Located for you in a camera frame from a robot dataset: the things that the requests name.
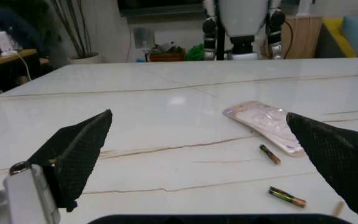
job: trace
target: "table surface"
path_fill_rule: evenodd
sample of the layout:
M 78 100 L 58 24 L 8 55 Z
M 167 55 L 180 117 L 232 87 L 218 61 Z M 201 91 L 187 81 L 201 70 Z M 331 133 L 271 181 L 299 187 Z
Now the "table surface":
M 36 54 L 37 50 L 35 49 L 24 49 L 19 51 L 19 55 L 21 57 L 27 57 L 33 54 Z M 19 59 L 17 55 L 11 55 L 11 56 L 0 56 L 0 64 L 7 63 L 13 60 Z
M 79 207 L 62 210 L 62 223 L 110 214 L 331 214 L 342 199 L 307 157 L 291 158 L 222 115 L 249 100 L 358 131 L 358 58 L 63 67 L 0 95 L 0 188 L 6 169 L 59 128 L 111 109 Z M 269 186 L 307 207 L 273 198 Z M 358 224 L 348 207 L 340 218 Z

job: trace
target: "yellow sofa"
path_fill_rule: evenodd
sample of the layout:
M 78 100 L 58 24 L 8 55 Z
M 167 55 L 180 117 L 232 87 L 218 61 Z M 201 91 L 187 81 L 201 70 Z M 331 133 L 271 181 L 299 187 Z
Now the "yellow sofa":
M 316 58 L 358 57 L 342 34 L 344 18 L 324 18 L 316 48 Z

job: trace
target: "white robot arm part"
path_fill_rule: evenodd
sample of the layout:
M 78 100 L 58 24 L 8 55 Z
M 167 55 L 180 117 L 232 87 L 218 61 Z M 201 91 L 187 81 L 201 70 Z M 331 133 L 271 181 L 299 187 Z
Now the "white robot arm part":
M 60 214 L 43 170 L 21 162 L 14 165 L 0 190 L 0 224 L 58 224 Z
M 215 55 L 219 54 L 215 45 L 220 23 L 233 44 L 228 59 L 258 59 L 251 43 L 264 24 L 271 58 L 282 59 L 281 26 L 285 22 L 285 15 L 278 8 L 280 3 L 281 0 L 205 0 L 204 7 L 208 14 L 203 25 L 205 59 L 214 60 Z

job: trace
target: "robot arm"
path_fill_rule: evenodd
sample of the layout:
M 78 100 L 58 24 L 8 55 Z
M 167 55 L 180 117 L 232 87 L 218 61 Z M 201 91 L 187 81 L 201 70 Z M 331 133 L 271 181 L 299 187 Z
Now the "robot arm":
M 59 129 L 27 161 L 12 166 L 0 190 L 0 224 L 57 224 L 71 212 L 92 173 L 112 122 L 107 110 Z
M 219 23 L 223 24 L 233 44 L 229 59 L 258 59 L 251 43 L 264 23 L 271 58 L 282 59 L 281 26 L 285 22 L 285 14 L 278 8 L 280 3 L 281 0 L 204 0 L 208 15 L 203 24 L 205 60 L 215 59 Z M 224 40 L 218 39 L 218 45 L 223 44 L 220 42 Z
M 281 30 L 285 23 L 285 14 L 278 8 L 281 0 L 271 0 L 266 18 L 266 34 L 271 59 L 283 59 Z

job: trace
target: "clear phone case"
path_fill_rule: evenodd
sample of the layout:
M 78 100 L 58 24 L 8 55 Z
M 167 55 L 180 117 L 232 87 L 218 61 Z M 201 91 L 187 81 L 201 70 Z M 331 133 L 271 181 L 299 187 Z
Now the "clear phone case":
M 249 101 L 224 110 L 235 119 L 265 136 L 291 156 L 304 156 L 304 150 L 287 125 L 287 111 L 257 101 Z

